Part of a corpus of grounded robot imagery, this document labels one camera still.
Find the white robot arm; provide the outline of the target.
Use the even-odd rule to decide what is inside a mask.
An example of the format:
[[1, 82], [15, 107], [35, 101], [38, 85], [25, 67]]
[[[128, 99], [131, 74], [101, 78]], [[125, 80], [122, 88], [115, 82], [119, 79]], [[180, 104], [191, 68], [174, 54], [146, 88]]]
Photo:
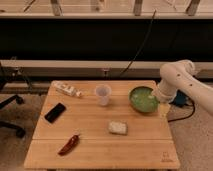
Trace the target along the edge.
[[161, 81], [152, 94], [161, 103], [170, 103], [180, 90], [213, 116], [213, 88], [194, 78], [195, 64], [180, 60], [163, 64]]

